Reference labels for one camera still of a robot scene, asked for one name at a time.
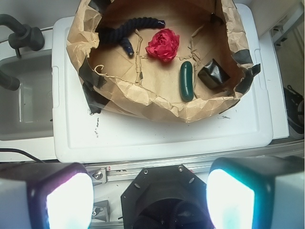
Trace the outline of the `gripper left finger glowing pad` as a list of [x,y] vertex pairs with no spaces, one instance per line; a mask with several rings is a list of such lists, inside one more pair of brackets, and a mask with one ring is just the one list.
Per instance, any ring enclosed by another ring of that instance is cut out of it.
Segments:
[[2,229],[87,229],[93,184],[79,163],[4,163],[0,166]]

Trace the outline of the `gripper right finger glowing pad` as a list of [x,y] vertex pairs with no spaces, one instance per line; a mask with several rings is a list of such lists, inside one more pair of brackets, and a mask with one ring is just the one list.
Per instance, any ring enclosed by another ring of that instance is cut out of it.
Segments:
[[303,229],[305,160],[220,157],[210,168],[206,200],[217,229]]

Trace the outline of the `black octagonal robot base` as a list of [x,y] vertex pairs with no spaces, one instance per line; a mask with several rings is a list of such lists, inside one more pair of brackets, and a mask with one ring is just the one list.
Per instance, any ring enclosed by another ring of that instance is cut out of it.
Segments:
[[212,229],[206,183],[184,170],[139,174],[121,195],[126,229]]

